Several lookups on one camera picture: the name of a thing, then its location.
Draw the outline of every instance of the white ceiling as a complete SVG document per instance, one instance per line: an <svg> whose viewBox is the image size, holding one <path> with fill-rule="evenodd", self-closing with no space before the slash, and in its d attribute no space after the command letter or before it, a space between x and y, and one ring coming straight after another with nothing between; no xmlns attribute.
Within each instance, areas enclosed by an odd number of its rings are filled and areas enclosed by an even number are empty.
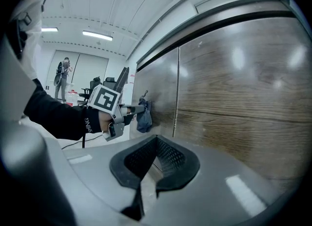
<svg viewBox="0 0 312 226"><path fill-rule="evenodd" d="M164 9L177 0L47 0L43 27L57 27L57 33L42 33L46 43L92 47L106 57L127 59L134 47ZM113 37L113 41L91 38L82 31Z"/></svg>

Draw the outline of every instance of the person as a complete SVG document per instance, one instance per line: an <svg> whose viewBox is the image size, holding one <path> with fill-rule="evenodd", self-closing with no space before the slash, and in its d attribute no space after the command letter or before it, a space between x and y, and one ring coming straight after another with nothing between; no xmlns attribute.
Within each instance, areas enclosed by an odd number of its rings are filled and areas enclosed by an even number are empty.
<svg viewBox="0 0 312 226"><path fill-rule="evenodd" d="M10 21L23 20L25 15L31 18L31 22L20 22L20 30L27 34L20 63L28 77L35 83L36 89L26 105L24 114L31 121L42 125L56 138L79 140L88 132L108 131L108 125L112 121L108 113L62 104L43 89L34 67L35 46L41 34L40 0L22 0L13 11Z"/></svg>
<svg viewBox="0 0 312 226"><path fill-rule="evenodd" d="M66 83L67 83L68 70L70 72L73 71L73 68L70 66L70 62L69 62L69 58L68 57L65 57L65 59L63 61L63 66L62 67L64 68L64 72L61 73L60 81L59 81L58 85L55 87L54 98L56 100L58 99L59 89L61 87L62 101L63 101L63 103L66 103L65 89L66 89Z"/></svg>

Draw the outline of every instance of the ceiling light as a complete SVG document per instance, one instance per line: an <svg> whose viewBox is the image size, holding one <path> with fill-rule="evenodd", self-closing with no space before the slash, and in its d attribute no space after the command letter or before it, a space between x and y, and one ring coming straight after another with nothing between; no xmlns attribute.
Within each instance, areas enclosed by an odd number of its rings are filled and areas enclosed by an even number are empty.
<svg viewBox="0 0 312 226"><path fill-rule="evenodd" d="M89 32L89 31L82 31L82 33L83 33L85 36L97 37L97 38L101 38L101 39L105 39L105 40L109 40L109 41L112 41L112 40L113 40L112 37L105 36L105 35L101 35L101 34L98 34L98 33L93 33L93 32Z"/></svg>
<svg viewBox="0 0 312 226"><path fill-rule="evenodd" d="M57 32L58 28L41 28L42 32Z"/></svg>

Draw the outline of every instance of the chair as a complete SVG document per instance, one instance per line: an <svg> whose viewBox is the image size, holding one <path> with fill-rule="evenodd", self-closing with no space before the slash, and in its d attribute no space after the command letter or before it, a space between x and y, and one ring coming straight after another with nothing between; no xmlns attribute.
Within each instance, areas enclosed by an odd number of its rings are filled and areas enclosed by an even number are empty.
<svg viewBox="0 0 312 226"><path fill-rule="evenodd" d="M115 85L116 85L116 82L115 82L115 78L114 77L107 77L105 79L105 81L103 81L103 86L107 87L109 89L114 90Z"/></svg>
<svg viewBox="0 0 312 226"><path fill-rule="evenodd" d="M81 106L84 106L88 103L88 100L92 94L93 89L99 84L101 84L101 79L99 77L96 77L90 81L90 88L82 88L84 93L79 94L79 96L84 98L83 100L84 102L80 104Z"/></svg>

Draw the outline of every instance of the black sleeve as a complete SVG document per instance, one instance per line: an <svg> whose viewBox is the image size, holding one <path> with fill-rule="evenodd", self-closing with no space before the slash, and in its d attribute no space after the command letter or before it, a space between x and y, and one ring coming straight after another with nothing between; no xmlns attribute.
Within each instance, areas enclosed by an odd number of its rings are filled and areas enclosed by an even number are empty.
<svg viewBox="0 0 312 226"><path fill-rule="evenodd" d="M79 140L86 132L100 132L98 110L71 107L53 99L38 79L33 80L36 90L27 103L24 114L42 125L56 138Z"/></svg>

